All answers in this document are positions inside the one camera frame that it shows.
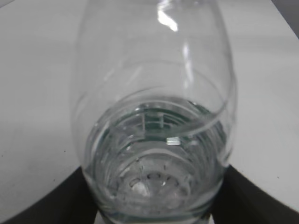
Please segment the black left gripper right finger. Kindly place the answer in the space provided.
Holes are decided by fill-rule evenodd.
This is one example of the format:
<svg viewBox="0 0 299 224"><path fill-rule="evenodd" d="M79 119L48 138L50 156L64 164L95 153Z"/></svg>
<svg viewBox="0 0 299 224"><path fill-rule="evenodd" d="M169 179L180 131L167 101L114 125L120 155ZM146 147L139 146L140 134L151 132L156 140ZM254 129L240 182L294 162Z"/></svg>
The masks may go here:
<svg viewBox="0 0 299 224"><path fill-rule="evenodd" d="M297 224L299 213L229 166L212 206L216 224Z"/></svg>

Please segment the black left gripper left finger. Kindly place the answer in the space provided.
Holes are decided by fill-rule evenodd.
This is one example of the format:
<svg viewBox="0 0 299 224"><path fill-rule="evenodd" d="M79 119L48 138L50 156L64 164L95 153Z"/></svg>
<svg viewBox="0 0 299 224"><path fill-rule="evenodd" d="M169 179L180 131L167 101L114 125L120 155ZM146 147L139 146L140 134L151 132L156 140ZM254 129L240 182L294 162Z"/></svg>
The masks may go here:
<svg viewBox="0 0 299 224"><path fill-rule="evenodd" d="M78 168L41 200L5 224L93 224L97 206Z"/></svg>

